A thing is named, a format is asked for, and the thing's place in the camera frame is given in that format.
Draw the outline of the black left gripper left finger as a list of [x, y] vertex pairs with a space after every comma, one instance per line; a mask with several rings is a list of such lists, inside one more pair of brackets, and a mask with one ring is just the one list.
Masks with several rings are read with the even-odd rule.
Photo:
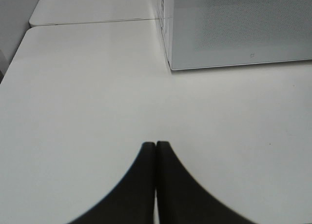
[[145, 142], [133, 164], [114, 189], [71, 223], [153, 224], [155, 173], [156, 145]]

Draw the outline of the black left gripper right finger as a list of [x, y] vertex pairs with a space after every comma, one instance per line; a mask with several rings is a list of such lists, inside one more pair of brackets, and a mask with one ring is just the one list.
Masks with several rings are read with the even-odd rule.
[[243, 224], [184, 168], [169, 142], [156, 144], [156, 196], [161, 224]]

